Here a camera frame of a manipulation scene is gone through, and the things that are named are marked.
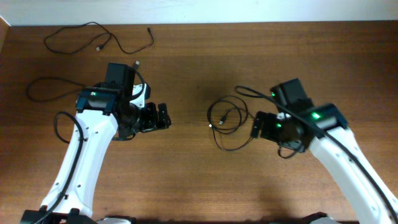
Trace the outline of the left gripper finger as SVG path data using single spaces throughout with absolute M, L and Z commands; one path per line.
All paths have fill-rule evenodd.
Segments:
M 147 130 L 155 131 L 161 128 L 159 122 L 159 113 L 156 108 L 155 103 L 146 103 L 146 113 L 147 113 Z
M 168 129 L 171 125 L 171 119 L 167 112 L 167 105 L 165 103 L 158 104 L 159 109 L 159 129 Z

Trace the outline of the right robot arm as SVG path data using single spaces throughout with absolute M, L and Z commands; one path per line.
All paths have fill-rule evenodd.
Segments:
M 251 136 L 296 153 L 310 151 L 351 204 L 360 223 L 397 223 L 397 198 L 368 162 L 333 104 L 315 106 L 299 79 L 270 89 L 278 113 L 258 112 Z

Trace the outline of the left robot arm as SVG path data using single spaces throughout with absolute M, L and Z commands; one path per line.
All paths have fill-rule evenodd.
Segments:
M 94 223 L 93 196 L 106 151 L 113 141 L 130 141 L 138 133 L 167 129 L 171 119 L 164 103 L 149 103 L 150 86 L 139 62 L 109 63 L 106 78 L 84 87 L 76 99 L 73 134 L 58 175 L 38 210 L 25 210 L 21 223 Z

